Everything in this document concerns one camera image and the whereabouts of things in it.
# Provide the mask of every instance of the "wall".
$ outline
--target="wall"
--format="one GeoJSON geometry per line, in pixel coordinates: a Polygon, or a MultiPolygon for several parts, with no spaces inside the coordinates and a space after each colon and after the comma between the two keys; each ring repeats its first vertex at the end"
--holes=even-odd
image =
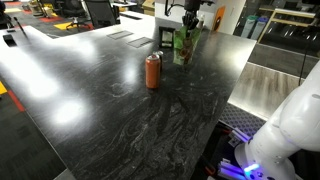
{"type": "MultiPolygon", "coordinates": [[[[172,0],[169,0],[168,7],[170,7],[171,3],[172,3],[172,0]]],[[[175,4],[184,5],[184,0],[175,0],[175,4]]],[[[178,6],[173,7],[171,9],[171,15],[169,17],[164,15],[164,11],[165,11],[165,0],[155,0],[155,17],[182,23],[182,16],[185,14],[185,10],[183,7],[178,7],[178,6]]],[[[200,10],[198,12],[199,15],[201,14],[205,15],[204,24],[209,29],[211,29],[212,27],[215,11],[216,11],[216,8],[214,4],[211,6],[204,4],[200,7],[200,10]]]]}
{"type": "Polygon", "coordinates": [[[224,5],[226,6],[219,32],[233,34],[245,2],[245,0],[219,0],[217,2],[217,8],[224,5]]]}
{"type": "MultiPolygon", "coordinates": [[[[175,0],[175,3],[184,5],[184,0],[175,0]]],[[[208,6],[206,4],[202,5],[200,7],[198,14],[205,15],[204,24],[208,29],[211,29],[217,7],[226,5],[225,15],[224,15],[221,27],[219,29],[219,32],[233,34],[233,31],[238,23],[238,19],[240,17],[244,4],[245,4],[245,0],[216,0],[216,4],[213,4],[211,6],[208,6]]],[[[185,10],[182,7],[173,7],[171,9],[171,15],[169,17],[164,15],[164,11],[165,11],[165,0],[156,0],[155,1],[156,17],[182,23],[182,16],[185,14],[185,10]]]]}

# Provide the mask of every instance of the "office chair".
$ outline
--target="office chair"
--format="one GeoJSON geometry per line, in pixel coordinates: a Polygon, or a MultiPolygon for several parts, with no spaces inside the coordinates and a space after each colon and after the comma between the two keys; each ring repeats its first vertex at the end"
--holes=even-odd
{"type": "Polygon", "coordinates": [[[11,18],[4,12],[0,12],[0,29],[13,28],[11,18]]]}
{"type": "Polygon", "coordinates": [[[116,24],[114,10],[111,8],[109,0],[85,0],[85,3],[95,29],[116,24]]]}
{"type": "Polygon", "coordinates": [[[298,2],[286,2],[284,5],[284,9],[298,10],[297,6],[298,2]]]}
{"type": "Polygon", "coordinates": [[[68,27],[73,27],[74,25],[77,26],[78,31],[80,31],[79,29],[80,25],[86,26],[90,29],[90,26],[88,24],[82,21],[78,21],[78,18],[80,16],[85,15],[85,11],[82,8],[81,2],[79,0],[66,0],[65,9],[63,10],[63,13],[73,18],[72,23],[66,27],[67,30],[69,30],[68,27]]]}

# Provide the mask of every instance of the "soda can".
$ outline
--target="soda can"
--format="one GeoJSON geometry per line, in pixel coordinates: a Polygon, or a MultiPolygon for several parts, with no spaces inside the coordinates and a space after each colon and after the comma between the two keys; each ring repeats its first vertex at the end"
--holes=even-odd
{"type": "Polygon", "coordinates": [[[150,55],[146,58],[146,85],[147,88],[155,89],[160,84],[160,57],[150,55]]]}
{"type": "Polygon", "coordinates": [[[163,61],[162,61],[162,58],[163,58],[163,52],[162,51],[154,51],[152,54],[155,54],[155,55],[158,55],[159,58],[160,58],[160,72],[162,72],[162,66],[163,66],[163,61]]]}

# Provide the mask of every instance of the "black marble countertop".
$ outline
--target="black marble countertop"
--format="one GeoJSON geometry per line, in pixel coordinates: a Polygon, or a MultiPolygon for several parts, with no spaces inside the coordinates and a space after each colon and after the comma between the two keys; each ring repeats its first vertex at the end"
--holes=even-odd
{"type": "Polygon", "coordinates": [[[77,179],[191,177],[255,41],[203,31],[187,72],[164,50],[160,88],[151,91],[144,63],[158,49],[159,25],[181,26],[148,17],[15,48],[2,43],[1,76],[77,179]],[[121,30],[134,34],[106,36],[121,30]],[[155,43],[126,44],[142,36],[155,43]]]}

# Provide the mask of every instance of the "blue led light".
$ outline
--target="blue led light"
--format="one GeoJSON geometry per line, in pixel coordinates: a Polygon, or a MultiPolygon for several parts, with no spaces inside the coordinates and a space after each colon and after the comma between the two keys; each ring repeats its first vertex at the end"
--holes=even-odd
{"type": "Polygon", "coordinates": [[[249,171],[252,171],[252,170],[255,170],[255,169],[258,169],[259,168],[259,164],[252,164],[251,166],[248,166],[246,168],[244,168],[244,171],[245,172],[249,172],[249,171]]]}

